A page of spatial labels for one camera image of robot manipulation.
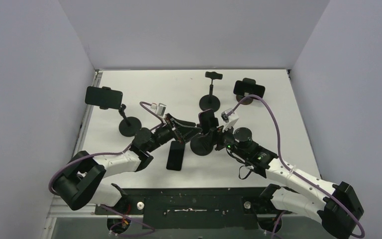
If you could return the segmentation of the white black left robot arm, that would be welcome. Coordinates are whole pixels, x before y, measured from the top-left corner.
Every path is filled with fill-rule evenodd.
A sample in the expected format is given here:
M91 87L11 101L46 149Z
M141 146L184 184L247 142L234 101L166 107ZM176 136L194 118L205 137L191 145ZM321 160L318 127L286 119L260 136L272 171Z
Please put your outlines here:
M127 199L119 186L104 184L102 180L124 172L142 171L153 160L152 151L171 140L186 144L201 132L202 128L196 123L166 114L154 129L140 128L131 144L121 152L78 152L52 176L48 189L73 211L94 203L121 214L127 209Z

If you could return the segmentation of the black ball-joint phone stand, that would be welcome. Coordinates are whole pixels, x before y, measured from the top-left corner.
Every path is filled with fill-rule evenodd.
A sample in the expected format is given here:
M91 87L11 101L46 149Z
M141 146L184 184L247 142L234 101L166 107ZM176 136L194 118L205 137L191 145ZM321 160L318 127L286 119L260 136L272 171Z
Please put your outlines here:
M209 155L218 140L218 128L212 127L207 132L200 132L191 142L190 147L194 154L199 156Z

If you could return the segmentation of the black round-base phone stand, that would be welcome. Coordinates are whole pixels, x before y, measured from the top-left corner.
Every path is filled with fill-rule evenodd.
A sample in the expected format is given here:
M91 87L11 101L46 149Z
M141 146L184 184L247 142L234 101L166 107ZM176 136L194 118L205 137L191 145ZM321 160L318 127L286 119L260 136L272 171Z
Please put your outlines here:
M209 94L200 98L199 107L202 111L212 109L214 112L218 111L220 108L220 100L217 96L213 94L214 80L222 80L223 75L217 72L205 72L205 77L211 80L209 85Z

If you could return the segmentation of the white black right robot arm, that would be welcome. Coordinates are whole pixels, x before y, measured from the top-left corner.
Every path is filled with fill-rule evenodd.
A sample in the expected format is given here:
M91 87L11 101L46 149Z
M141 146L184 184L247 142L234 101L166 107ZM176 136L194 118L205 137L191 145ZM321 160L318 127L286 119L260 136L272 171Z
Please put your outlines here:
M271 213L277 209L308 217L337 239L354 236L364 209L350 184L325 181L298 169L253 141L252 132L245 127L218 127L205 138L211 149L226 149L253 173L278 183L268 186L268 194L260 198L263 211Z

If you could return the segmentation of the purple cased phone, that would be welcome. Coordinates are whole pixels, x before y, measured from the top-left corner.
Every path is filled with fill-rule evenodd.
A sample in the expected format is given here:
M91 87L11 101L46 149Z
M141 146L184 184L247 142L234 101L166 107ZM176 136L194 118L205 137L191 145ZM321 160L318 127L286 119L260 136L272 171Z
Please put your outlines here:
M215 117L213 109L207 109L198 114L199 127L202 129L201 134L205 135L211 128L218 127L218 119Z

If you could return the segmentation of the silver-edged black phone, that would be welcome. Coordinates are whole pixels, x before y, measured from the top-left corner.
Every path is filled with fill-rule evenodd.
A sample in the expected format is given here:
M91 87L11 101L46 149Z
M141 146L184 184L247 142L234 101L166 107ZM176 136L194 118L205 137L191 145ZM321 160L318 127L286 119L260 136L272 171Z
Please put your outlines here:
M167 170L181 171L185 153L185 145L178 141L172 141L170 145Z

